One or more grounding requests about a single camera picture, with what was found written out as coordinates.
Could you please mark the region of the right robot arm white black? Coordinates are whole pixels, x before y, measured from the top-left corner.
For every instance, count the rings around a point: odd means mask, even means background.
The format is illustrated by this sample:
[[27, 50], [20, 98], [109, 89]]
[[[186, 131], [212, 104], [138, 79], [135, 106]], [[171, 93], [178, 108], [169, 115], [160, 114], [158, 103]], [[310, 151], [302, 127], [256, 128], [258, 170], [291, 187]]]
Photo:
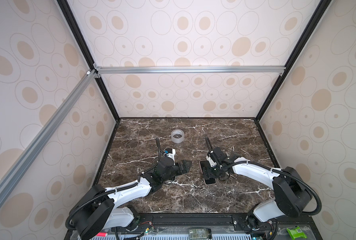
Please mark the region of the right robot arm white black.
[[243, 225], [250, 230], [259, 230], [267, 221], [282, 217], [299, 217], [312, 200], [312, 192], [305, 186], [293, 168], [271, 168], [243, 157], [221, 156], [216, 160], [215, 152], [200, 161], [206, 184], [214, 184], [231, 174], [241, 175], [258, 181], [274, 192], [274, 198], [255, 205], [247, 214]]

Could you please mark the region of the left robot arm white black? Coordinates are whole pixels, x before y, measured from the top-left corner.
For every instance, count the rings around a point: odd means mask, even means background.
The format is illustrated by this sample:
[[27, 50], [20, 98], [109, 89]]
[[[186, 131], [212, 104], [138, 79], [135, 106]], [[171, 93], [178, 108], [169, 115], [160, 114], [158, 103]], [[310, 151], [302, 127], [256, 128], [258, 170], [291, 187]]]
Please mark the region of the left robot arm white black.
[[95, 237], [103, 229], [134, 229], [139, 222], [137, 212], [124, 204], [155, 193], [166, 181], [187, 174], [192, 164], [192, 161], [176, 163], [170, 157], [163, 157], [133, 182], [113, 188], [95, 185], [72, 208], [65, 226], [77, 231], [82, 240]]

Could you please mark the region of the phone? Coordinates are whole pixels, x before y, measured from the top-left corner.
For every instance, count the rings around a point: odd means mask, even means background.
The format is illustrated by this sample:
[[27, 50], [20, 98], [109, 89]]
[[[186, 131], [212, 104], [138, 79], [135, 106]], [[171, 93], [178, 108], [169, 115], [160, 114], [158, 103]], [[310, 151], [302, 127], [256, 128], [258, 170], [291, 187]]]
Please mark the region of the phone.
[[213, 185], [217, 181], [215, 178], [212, 178], [212, 167], [208, 161], [200, 161], [201, 172], [203, 179], [206, 185]]

